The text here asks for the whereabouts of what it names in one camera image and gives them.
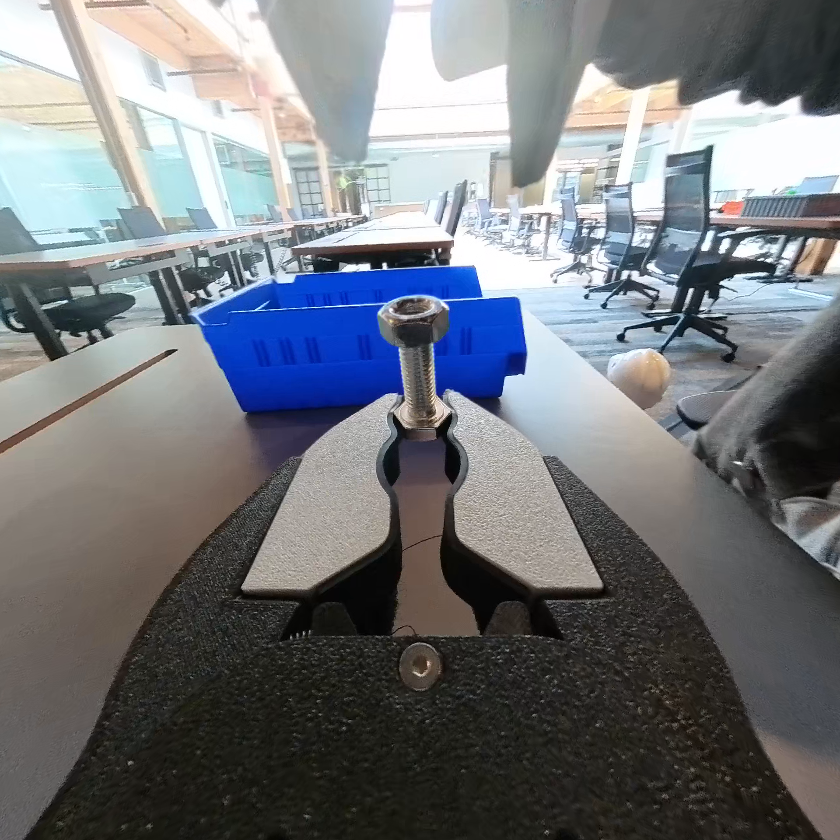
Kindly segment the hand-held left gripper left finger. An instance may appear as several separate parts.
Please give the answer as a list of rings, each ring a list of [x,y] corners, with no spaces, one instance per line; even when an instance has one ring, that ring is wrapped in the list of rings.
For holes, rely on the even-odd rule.
[[[387,393],[334,425],[303,454],[241,586],[250,597],[312,599],[394,545],[398,513],[385,458],[396,444]]]

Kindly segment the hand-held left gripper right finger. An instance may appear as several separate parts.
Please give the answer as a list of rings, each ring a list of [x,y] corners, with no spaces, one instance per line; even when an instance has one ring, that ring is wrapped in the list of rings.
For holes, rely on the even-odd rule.
[[[458,456],[455,546],[530,601],[593,597],[604,584],[532,441],[483,406],[447,391]]]

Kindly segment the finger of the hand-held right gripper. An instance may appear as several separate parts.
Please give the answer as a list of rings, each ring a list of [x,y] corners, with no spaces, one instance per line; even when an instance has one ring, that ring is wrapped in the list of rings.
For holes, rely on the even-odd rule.
[[[511,183],[540,181],[594,58],[595,2],[436,1],[430,16],[442,78],[507,69]]]
[[[339,161],[368,154],[393,1],[258,1],[316,133]]]

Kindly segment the blue plastic bin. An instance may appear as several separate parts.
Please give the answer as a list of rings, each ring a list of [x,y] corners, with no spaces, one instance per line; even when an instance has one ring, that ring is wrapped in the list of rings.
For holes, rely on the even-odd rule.
[[[367,269],[268,278],[192,312],[246,413],[362,406],[402,393],[397,348],[377,312],[412,295],[449,307],[434,347],[437,393],[502,394],[525,373],[527,344],[516,297],[484,297],[472,266]]]

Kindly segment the steel hex bolt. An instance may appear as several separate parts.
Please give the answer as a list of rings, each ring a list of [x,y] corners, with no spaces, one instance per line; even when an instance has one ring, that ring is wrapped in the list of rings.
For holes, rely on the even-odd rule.
[[[451,408],[437,394],[434,345],[418,344],[399,348],[403,397],[393,411],[404,437],[415,442],[432,442],[444,433]]]

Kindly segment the black mesh office chair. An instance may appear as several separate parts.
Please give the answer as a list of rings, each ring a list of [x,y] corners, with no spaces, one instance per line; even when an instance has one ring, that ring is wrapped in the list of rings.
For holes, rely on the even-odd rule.
[[[128,231],[126,238],[158,238],[168,235],[167,230],[147,206],[119,208],[122,224]],[[213,261],[206,253],[192,257],[192,263],[177,269],[182,287],[192,300],[190,306],[197,308],[211,301],[211,283],[221,280],[225,268]]]
[[[654,310],[659,299],[657,289],[635,280],[640,275],[647,255],[647,248],[634,244],[635,220],[633,209],[633,183],[605,187],[605,231],[601,240],[600,257],[605,267],[605,282],[600,286],[587,287],[584,299],[606,292],[602,309],[616,296],[636,292],[648,300],[647,309]]]
[[[579,219],[576,209],[576,194],[573,188],[563,191],[560,195],[560,206],[562,212],[562,224],[558,237],[560,249],[572,256],[572,262],[565,266],[553,269],[550,278],[553,283],[568,273],[575,273],[584,277],[584,287],[592,286],[592,251],[597,245],[593,237],[593,225],[584,223]]]
[[[97,333],[104,339],[112,336],[109,323],[123,317],[135,306],[133,295],[123,292],[102,292],[97,287],[92,294],[75,297],[73,287],[87,287],[88,274],[83,269],[30,270],[2,275],[14,280],[13,285],[2,283],[2,321],[17,333],[32,332],[35,321],[20,313],[14,299],[14,289],[24,282],[45,312],[47,319],[58,333],[68,333],[80,338],[86,335],[89,343],[98,341]]]
[[[675,406],[675,413],[679,423],[691,432],[699,431],[708,425],[709,421],[722,409],[726,402],[740,388],[750,382],[762,368],[762,366],[759,366],[748,374],[727,381],[725,384],[728,387],[721,386],[710,392],[697,393],[681,398]]]
[[[659,352],[663,354],[672,340],[694,330],[727,348],[721,358],[735,360],[738,345],[728,339],[724,316],[703,314],[705,298],[717,300],[725,280],[744,275],[772,275],[773,263],[760,259],[736,257],[702,248],[710,231],[710,175],[712,146],[694,152],[672,154],[667,157],[664,183],[664,211],[648,249],[643,274],[675,286],[670,308],[657,318],[626,326],[616,335],[623,343],[627,333],[652,329],[660,333],[664,327],[671,331]]]

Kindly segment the white round object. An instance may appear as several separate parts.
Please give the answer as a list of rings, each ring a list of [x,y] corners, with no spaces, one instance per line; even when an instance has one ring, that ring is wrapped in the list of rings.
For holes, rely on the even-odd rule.
[[[612,356],[605,376],[636,406],[648,410],[661,402],[672,370],[666,357],[652,349],[636,349]]]

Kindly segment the black plastic crate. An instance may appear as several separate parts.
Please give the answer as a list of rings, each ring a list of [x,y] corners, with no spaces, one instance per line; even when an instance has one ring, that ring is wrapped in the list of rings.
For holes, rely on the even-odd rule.
[[[744,218],[839,217],[839,193],[796,193],[749,196],[741,208]]]

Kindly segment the person's grey denim jacket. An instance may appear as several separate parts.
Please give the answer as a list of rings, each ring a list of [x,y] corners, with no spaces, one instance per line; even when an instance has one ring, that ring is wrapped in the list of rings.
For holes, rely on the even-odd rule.
[[[839,578],[839,300],[696,432],[692,453]]]

